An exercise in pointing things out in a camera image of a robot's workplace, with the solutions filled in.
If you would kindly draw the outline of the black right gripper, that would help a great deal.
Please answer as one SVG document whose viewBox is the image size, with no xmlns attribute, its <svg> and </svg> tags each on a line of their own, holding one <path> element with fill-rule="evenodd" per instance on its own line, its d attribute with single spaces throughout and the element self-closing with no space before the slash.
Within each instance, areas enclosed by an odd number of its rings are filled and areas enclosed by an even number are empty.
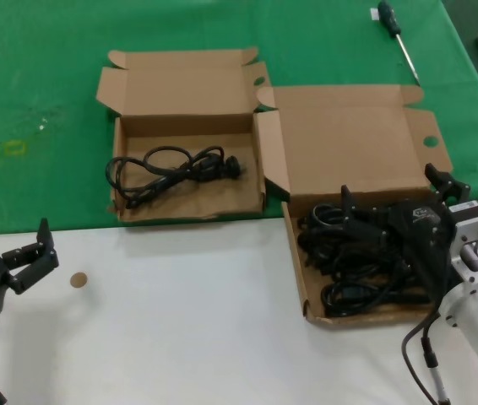
<svg viewBox="0 0 478 405">
<path fill-rule="evenodd" d="M 437 203 L 469 201 L 470 186 L 457 181 L 432 163 L 425 166 L 425 177 L 434 190 Z M 403 257 L 421 286 L 434 302 L 447 293 L 450 273 L 448 232 L 441 215 L 426 202 L 404 200 L 386 207 L 358 208 L 346 185 L 341 187 L 342 230 L 357 240 L 385 246 L 389 228 L 397 235 Z"/>
</svg>

